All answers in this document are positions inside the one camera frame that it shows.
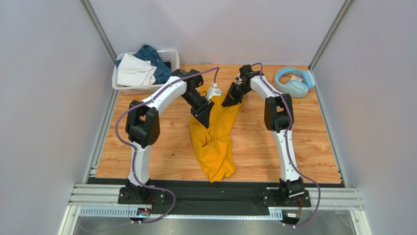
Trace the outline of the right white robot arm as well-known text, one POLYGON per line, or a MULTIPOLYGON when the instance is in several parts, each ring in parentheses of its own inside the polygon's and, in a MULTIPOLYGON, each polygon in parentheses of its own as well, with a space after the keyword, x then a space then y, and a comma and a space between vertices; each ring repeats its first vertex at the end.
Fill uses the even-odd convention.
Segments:
POLYGON ((243 96, 250 91, 256 92, 264 100, 264 124, 272 133, 277 146, 280 163, 278 199, 286 206, 297 204, 305 193, 305 186, 297 167, 292 142, 294 117, 291 96, 273 88, 262 70, 254 71, 251 65, 243 65, 222 106, 242 103, 243 96))

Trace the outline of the yellow t shirt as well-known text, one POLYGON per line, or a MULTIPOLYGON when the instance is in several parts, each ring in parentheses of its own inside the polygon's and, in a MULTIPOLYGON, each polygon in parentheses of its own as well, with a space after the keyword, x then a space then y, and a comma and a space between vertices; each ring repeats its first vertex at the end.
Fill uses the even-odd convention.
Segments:
POLYGON ((232 159, 231 131, 243 103, 223 107, 226 94, 223 92, 221 96, 212 97, 214 107, 210 112, 208 129, 195 117, 190 119, 188 125, 196 159, 211 183, 236 173, 232 159))

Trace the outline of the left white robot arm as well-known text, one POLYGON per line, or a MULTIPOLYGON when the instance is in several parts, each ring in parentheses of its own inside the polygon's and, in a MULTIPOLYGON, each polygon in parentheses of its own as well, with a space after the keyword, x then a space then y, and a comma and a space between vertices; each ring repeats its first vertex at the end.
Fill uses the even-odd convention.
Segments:
POLYGON ((191 106, 191 114, 209 128, 214 102, 197 91, 203 83, 202 72, 177 69, 156 92, 142 101, 133 100, 123 113, 127 117, 126 144, 132 149, 132 160, 126 185, 120 189, 119 204, 152 202, 156 188, 147 185, 151 150, 160 136, 160 115, 175 99, 182 97, 191 106))

